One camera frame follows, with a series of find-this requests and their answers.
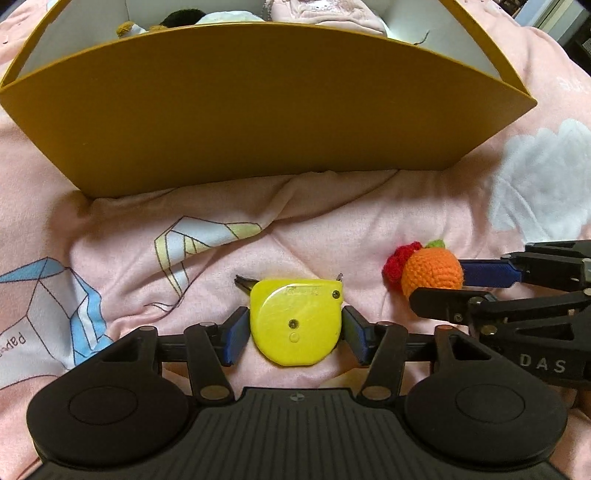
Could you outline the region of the orange cardboard storage box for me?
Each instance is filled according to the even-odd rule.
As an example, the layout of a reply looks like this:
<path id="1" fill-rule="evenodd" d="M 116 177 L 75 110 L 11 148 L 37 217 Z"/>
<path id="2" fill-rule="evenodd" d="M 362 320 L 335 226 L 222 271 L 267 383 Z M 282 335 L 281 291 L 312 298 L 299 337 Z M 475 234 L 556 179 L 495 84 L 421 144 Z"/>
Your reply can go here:
<path id="1" fill-rule="evenodd" d="M 199 1 L 263 22 L 118 39 L 181 1 L 58 1 L 1 82 L 1 104 L 85 195 L 256 176 L 441 170 L 532 110 L 457 1 L 367 1 L 387 37 L 271 21 L 262 1 Z"/>

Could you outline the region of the brown white puppy plush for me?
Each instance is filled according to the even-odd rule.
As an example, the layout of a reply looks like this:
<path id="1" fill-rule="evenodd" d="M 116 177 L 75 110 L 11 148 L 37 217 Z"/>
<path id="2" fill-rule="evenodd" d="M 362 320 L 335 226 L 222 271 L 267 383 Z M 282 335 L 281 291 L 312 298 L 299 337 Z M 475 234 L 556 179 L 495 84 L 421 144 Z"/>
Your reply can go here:
<path id="1" fill-rule="evenodd" d="M 126 21 L 116 28 L 116 36 L 118 39 L 130 38 L 145 33 L 152 33 L 156 31 L 166 30 L 166 27 L 160 24 L 152 25 L 144 29 L 133 21 Z"/>

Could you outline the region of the yellow tape measure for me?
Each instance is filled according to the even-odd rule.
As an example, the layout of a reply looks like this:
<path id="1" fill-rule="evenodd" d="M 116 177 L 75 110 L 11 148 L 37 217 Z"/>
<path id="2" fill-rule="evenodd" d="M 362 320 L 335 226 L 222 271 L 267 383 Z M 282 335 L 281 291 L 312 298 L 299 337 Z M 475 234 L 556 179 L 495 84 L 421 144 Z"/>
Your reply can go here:
<path id="1" fill-rule="evenodd" d="M 237 275 L 235 285 L 249 294 L 253 342 L 274 364 L 315 365 L 341 339 L 341 280 L 256 280 Z"/>

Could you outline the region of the pink mini backpack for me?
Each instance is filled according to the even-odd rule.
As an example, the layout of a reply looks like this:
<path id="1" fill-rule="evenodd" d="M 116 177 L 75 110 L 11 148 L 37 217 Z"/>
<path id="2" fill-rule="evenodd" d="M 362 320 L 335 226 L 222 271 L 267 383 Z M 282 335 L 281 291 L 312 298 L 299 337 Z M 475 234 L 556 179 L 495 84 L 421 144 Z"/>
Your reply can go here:
<path id="1" fill-rule="evenodd" d="M 274 0 L 264 2 L 271 21 L 297 23 L 387 37 L 384 21 L 358 0 Z"/>

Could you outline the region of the white dog plush toy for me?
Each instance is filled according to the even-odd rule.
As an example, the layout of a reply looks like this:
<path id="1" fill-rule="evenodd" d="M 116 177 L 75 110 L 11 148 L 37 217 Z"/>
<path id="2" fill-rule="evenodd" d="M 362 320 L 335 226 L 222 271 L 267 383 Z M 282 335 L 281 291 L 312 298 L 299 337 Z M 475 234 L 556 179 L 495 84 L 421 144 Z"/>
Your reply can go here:
<path id="1" fill-rule="evenodd" d="M 240 23 L 240 22 L 263 22 L 256 14 L 249 11 L 217 11 L 204 13 L 197 8 L 182 9 L 168 14 L 160 23 L 160 26 L 174 28 L 181 26 L 192 26 L 197 24 L 216 23 Z"/>

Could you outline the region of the pink patterned bed duvet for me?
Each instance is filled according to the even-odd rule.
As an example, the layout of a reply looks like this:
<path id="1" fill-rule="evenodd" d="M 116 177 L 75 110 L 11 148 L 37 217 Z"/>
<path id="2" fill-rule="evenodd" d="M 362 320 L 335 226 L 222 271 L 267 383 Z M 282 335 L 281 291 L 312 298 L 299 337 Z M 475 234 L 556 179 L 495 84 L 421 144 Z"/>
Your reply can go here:
<path id="1" fill-rule="evenodd" d="M 454 167 L 271 177 L 91 201 L 1 119 L 1 475 L 38 464 L 31 398 L 67 369 L 69 326 L 112 342 L 141 325 L 179 333 L 242 304 L 235 275 L 342 276 L 370 320 L 429 333 L 382 277 L 397 247 L 442 239 L 459 257 L 590 234 L 590 78 L 545 33 L 490 1 L 466 10 L 495 39 L 537 106 Z"/>

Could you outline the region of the orange crochet fruit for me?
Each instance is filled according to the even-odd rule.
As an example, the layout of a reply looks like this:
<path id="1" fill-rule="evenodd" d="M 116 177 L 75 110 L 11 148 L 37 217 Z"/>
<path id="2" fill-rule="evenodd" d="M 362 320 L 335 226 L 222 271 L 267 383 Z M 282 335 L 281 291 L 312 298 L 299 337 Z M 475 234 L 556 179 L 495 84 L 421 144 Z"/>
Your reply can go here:
<path id="1" fill-rule="evenodd" d="M 462 266 L 443 239 L 399 246 L 386 260 L 382 274 L 407 300 L 418 288 L 458 290 L 464 285 Z"/>

